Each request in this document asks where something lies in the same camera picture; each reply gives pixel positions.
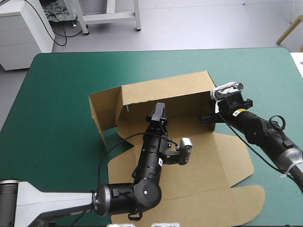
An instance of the cardboard box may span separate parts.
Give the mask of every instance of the cardboard box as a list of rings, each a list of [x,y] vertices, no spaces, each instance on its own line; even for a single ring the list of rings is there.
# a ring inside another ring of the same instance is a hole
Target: cardboard box
[[[231,188],[254,172],[246,146],[236,137],[214,133],[214,124],[201,124],[210,111],[209,91],[215,87],[207,71],[122,85],[90,95],[92,115],[103,131],[117,126],[122,138],[145,131],[146,115],[157,102],[166,104],[169,137],[189,137],[193,151],[184,166],[163,165],[160,204],[145,212],[138,227],[178,222],[182,227],[228,227],[247,223],[261,211],[265,192],[260,185]],[[108,164],[110,183],[133,182],[142,136],[129,140],[133,148]],[[113,223],[129,223],[126,214]]]

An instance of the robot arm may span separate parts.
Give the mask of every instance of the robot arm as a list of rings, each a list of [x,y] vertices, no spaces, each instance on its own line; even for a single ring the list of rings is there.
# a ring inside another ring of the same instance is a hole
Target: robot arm
[[[164,103],[157,103],[146,121],[150,124],[133,183],[103,184],[97,192],[41,192],[29,182],[0,181],[0,227],[47,227],[55,217],[84,211],[100,216],[128,213],[130,220],[140,220],[161,200],[162,165],[187,164],[192,149],[190,139],[182,138],[177,151],[170,151]]]
[[[303,185],[303,152],[283,132],[285,120],[275,115],[264,120],[252,112],[252,100],[243,100],[243,85],[231,82],[211,91],[212,111],[201,117],[202,123],[226,122],[245,135],[248,143],[259,146],[280,171],[291,176]],[[283,125],[279,126],[274,117],[279,117]]]
[[[177,151],[170,151],[171,143],[163,139],[168,136],[164,103],[157,103],[146,121],[150,125],[146,130],[148,134],[143,136],[138,165],[132,174],[134,182],[100,187],[95,212],[101,216],[128,213],[130,220],[140,220],[144,211],[155,207],[161,200],[159,181],[162,164],[185,165],[189,160],[192,149],[190,139],[182,138]]]

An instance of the white metal frame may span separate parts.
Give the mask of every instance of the white metal frame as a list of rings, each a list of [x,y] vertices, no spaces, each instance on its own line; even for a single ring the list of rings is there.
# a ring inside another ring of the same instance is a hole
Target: white metal frame
[[[294,4],[295,4],[295,0],[293,0],[293,5],[292,5],[292,16],[291,16],[291,20],[290,23],[292,24],[294,21]]]
[[[71,0],[76,9],[84,34],[89,34],[88,25],[114,23],[122,21],[136,21],[137,31],[141,30],[139,2],[134,0],[134,12],[116,13],[116,0],[107,0],[106,14],[85,15],[81,0]]]

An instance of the white drawer cabinet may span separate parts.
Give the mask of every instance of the white drawer cabinet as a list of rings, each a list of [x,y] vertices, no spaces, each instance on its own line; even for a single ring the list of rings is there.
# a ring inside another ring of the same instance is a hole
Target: white drawer cabinet
[[[28,1],[36,8],[54,38],[39,0]],[[52,52],[52,49],[53,41],[28,3],[10,0],[0,6],[0,64],[5,70],[29,68],[37,54]]]

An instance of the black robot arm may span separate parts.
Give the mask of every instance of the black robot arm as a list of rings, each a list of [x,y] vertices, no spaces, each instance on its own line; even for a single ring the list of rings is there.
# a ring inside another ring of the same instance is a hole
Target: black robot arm
[[[100,186],[95,212],[101,216],[128,213],[130,220],[140,220],[144,211],[161,201],[159,181],[162,165],[184,165],[189,160],[192,144],[188,138],[182,138],[177,151],[170,151],[164,103],[157,103],[146,121],[150,124],[143,136],[138,165],[132,174],[134,182]]]
[[[252,100],[243,100],[243,85],[231,82],[211,91],[212,111],[201,117],[202,123],[225,122],[245,135],[248,143],[259,146],[280,172],[293,177],[302,191],[303,152],[283,132],[285,120],[275,115],[264,120],[252,112]],[[283,125],[273,119],[278,117]]]

